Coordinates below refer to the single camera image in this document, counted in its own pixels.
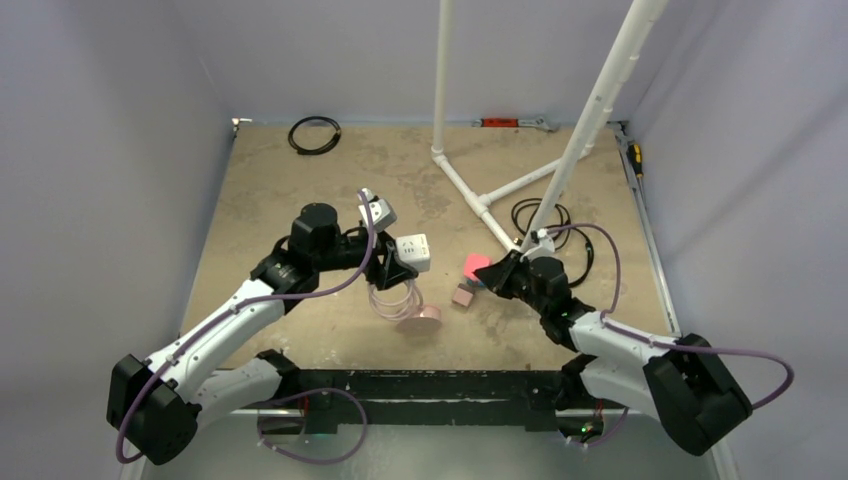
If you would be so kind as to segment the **white cube power socket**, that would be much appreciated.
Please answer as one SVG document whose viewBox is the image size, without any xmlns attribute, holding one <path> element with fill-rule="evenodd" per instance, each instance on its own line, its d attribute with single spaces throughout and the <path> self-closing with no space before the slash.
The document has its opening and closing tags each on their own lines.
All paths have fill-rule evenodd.
<svg viewBox="0 0 848 480">
<path fill-rule="evenodd" d="M 398 256 L 401 262 L 418 273 L 425 273 L 431 267 L 431 251 L 427 236 L 423 233 L 401 236 L 396 239 Z"/>
</svg>

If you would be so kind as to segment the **pink plug adapter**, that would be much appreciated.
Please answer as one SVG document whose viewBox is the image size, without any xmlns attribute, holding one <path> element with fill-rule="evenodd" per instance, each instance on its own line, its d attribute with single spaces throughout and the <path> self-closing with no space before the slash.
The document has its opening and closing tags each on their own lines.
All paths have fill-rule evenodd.
<svg viewBox="0 0 848 480">
<path fill-rule="evenodd" d="M 490 257 L 483 254 L 471 253 L 465 259 L 465 263 L 463 265 L 463 276 L 469 284 L 472 284 L 474 280 L 481 281 L 476 275 L 476 271 L 481 268 L 489 267 L 491 264 L 492 260 Z"/>
</svg>

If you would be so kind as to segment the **small pink brown plug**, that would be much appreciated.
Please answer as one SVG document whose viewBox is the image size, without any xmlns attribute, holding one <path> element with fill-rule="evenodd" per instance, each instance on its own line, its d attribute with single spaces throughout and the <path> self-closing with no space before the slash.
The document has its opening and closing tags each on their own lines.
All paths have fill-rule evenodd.
<svg viewBox="0 0 848 480">
<path fill-rule="evenodd" d="M 475 289 L 473 286 L 460 283 L 457 285 L 452 295 L 451 301 L 453 304 L 461 308 L 468 308 L 471 305 L 474 296 Z"/>
</svg>

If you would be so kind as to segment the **pink round socket with cord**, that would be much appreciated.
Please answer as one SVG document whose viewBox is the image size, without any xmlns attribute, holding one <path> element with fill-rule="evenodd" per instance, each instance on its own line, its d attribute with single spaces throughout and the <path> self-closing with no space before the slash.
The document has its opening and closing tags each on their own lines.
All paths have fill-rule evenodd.
<svg viewBox="0 0 848 480">
<path fill-rule="evenodd" d="M 405 336 L 423 337 L 435 334 L 443 326 L 442 312 L 424 302 L 424 296 L 415 280 L 402 283 L 405 293 L 400 299 L 385 300 L 378 295 L 374 285 L 368 285 L 368 302 L 371 309 L 384 320 L 395 325 L 395 330 Z"/>
</svg>

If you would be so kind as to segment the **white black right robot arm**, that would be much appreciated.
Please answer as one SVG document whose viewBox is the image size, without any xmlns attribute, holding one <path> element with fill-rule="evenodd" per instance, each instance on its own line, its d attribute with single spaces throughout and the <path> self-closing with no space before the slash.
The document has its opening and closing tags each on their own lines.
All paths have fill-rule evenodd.
<svg viewBox="0 0 848 480">
<path fill-rule="evenodd" d="M 572 293 L 556 258 L 529 260 L 512 251 L 474 275 L 495 295 L 531 307 L 546 336 L 575 352 L 561 381 L 573 406 L 602 399 L 634 409 L 697 456 L 753 413 L 752 402 L 703 337 L 650 337 L 612 320 Z"/>
</svg>

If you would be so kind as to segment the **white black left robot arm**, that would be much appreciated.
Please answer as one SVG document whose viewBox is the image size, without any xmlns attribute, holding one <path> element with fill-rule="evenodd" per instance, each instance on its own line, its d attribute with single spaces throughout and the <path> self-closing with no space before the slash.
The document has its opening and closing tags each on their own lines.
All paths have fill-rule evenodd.
<svg viewBox="0 0 848 480">
<path fill-rule="evenodd" d="M 392 237 L 396 215 L 382 199 L 364 199 L 360 224 L 347 231 L 334 207 L 304 206 L 289 235 L 278 240 L 223 305 L 187 334 L 144 359 L 129 354 L 113 367 L 107 420 L 118 432 L 123 464 L 146 458 L 162 465 L 181 453 L 201 426 L 244 406 L 284 409 L 313 390 L 282 353 L 265 351 L 218 374 L 224 360 L 306 299 L 333 295 L 365 278 L 384 291 L 430 268 L 425 234 Z"/>
</svg>

